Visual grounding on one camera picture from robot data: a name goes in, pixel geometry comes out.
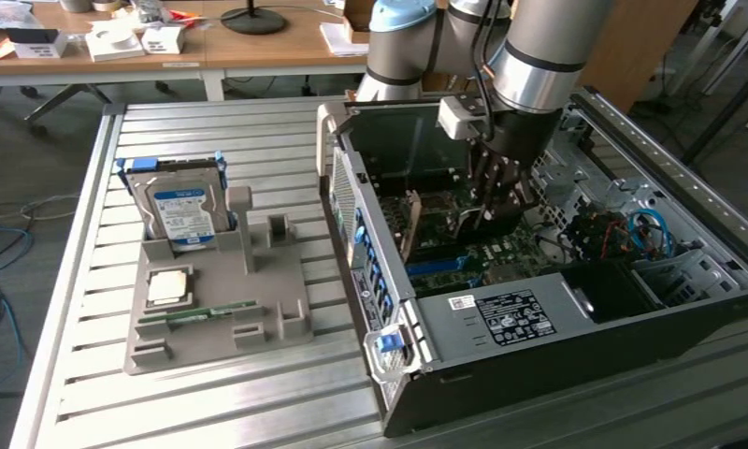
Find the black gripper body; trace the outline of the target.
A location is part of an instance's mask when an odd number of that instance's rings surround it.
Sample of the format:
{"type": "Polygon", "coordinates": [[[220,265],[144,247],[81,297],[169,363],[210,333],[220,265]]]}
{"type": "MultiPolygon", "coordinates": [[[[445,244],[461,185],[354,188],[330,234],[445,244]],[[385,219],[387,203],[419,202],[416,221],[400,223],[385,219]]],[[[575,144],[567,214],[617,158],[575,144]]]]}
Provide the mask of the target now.
{"type": "Polygon", "coordinates": [[[549,113],[516,109],[497,112],[493,116],[492,138],[484,142],[485,148],[521,165],[532,165],[547,147],[561,115],[561,109],[549,113]]]}

